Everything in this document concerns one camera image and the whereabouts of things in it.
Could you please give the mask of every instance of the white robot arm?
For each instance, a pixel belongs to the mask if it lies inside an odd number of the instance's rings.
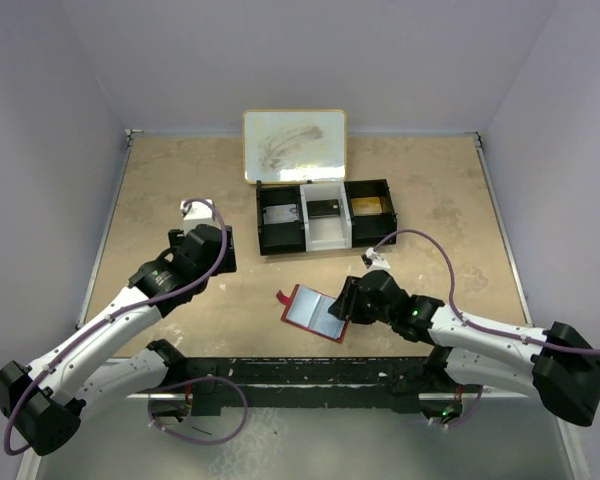
[[[329,313],[359,324],[381,321],[406,340],[432,345],[428,359],[432,377],[540,398],[556,416],[591,425],[600,401],[600,355],[575,329],[558,322],[549,330],[513,326],[463,313],[452,295],[445,305],[435,298],[407,294],[375,249],[367,250],[363,261],[367,273],[347,278]]]
[[[199,202],[202,206],[191,205]],[[0,408],[39,455],[55,451],[81,420],[126,396],[159,386],[184,360],[168,343],[152,342],[134,358],[105,366],[123,345],[174,308],[201,293],[211,275],[235,272],[231,227],[208,200],[181,206],[184,228],[169,232],[170,247],[143,264],[129,284],[90,322],[52,351],[23,366],[0,370]],[[214,215],[221,228],[211,226]]]

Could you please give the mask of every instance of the table surface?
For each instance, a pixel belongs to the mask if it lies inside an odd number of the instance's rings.
[[[399,228],[436,238],[456,269],[456,300],[467,312],[510,324],[525,317],[480,159],[470,137],[352,137],[347,180],[386,178]],[[420,356],[386,325],[349,325],[341,344],[281,322],[276,299],[303,284],[337,296],[347,275],[361,276],[362,250],[262,257],[255,186],[244,180],[238,137],[140,137],[134,141],[93,286],[95,316],[138,267],[180,228],[180,201],[212,198],[233,226],[238,272],[214,277],[206,291],[145,330],[116,356],[165,338],[186,356]],[[402,235],[386,248],[392,275],[409,293],[446,299],[449,274],[426,240]]]
[[[218,438],[235,429],[241,413],[189,416],[176,429]],[[421,415],[383,409],[250,408],[236,438],[197,447],[147,428],[147,421],[144,398],[112,405],[43,457],[36,478],[564,480],[574,478],[565,448],[580,448],[565,445],[556,417],[539,401],[489,394],[470,421],[446,432]]]

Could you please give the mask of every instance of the black box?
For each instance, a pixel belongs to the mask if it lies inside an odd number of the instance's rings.
[[[386,180],[344,182],[351,216],[351,246],[375,246],[398,228],[396,212]],[[377,213],[356,215],[356,199],[372,198]],[[258,241],[261,255],[306,251],[302,196],[299,185],[256,187]],[[274,218],[270,207],[278,207]],[[396,237],[388,244],[395,244]]]

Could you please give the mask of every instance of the black compartment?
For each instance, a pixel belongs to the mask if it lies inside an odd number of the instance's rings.
[[[302,208],[300,205],[300,187],[292,185],[265,188],[258,184],[256,199],[260,255],[304,252],[306,242],[304,238]],[[265,225],[263,219],[263,210],[265,208],[287,204],[298,206],[298,220],[288,223]]]
[[[351,214],[351,243],[353,247],[375,246],[380,240],[398,229],[398,219],[393,209],[389,184],[386,180],[363,180],[344,182]],[[354,198],[379,197],[382,213],[378,215],[355,215],[351,200]],[[387,244],[396,243],[393,237]]]

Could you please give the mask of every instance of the white wall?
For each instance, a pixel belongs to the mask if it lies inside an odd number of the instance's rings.
[[[556,0],[63,0],[125,126],[237,132],[249,108],[353,130],[484,128]]]
[[[72,332],[123,137],[59,0],[0,0],[0,367]]]
[[[559,0],[485,149],[533,320],[600,346],[600,0]],[[583,435],[600,480],[600,409]]]

